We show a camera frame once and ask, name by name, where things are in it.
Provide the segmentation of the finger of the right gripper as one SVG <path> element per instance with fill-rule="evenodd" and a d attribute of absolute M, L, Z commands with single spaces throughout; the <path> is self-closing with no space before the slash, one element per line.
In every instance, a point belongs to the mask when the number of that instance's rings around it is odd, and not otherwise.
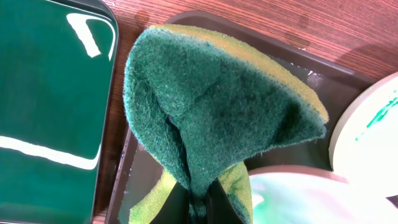
<path fill-rule="evenodd" d="M 388 201 L 390 201 L 396 208 L 398 208 L 398 195 L 387 197 Z"/>

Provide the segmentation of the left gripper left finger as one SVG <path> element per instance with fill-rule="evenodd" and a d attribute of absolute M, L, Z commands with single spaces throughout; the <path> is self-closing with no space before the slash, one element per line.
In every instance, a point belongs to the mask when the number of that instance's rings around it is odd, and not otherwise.
<path fill-rule="evenodd" d="M 189 194 L 179 183 L 173 187 L 160 212 L 155 217 L 155 224 L 188 224 Z"/>

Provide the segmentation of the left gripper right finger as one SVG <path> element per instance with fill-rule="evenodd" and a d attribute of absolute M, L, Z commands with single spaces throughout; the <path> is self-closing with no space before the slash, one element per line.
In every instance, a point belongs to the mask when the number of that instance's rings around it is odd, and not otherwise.
<path fill-rule="evenodd" d="M 211 183 L 206 193 L 206 222 L 207 224 L 243 224 L 218 179 Z"/>

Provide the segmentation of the green yellow scrub sponge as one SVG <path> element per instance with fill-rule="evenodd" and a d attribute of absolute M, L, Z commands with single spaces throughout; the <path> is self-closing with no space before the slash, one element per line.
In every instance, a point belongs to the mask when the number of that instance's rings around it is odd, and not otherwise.
<path fill-rule="evenodd" d="M 245 42 L 193 26 L 148 27 L 124 72 L 129 127 L 163 167 L 163 179 L 189 191 L 189 216 L 205 223 L 218 180 L 244 223 L 253 219 L 244 161 L 320 139 L 328 112 L 317 94 Z"/>

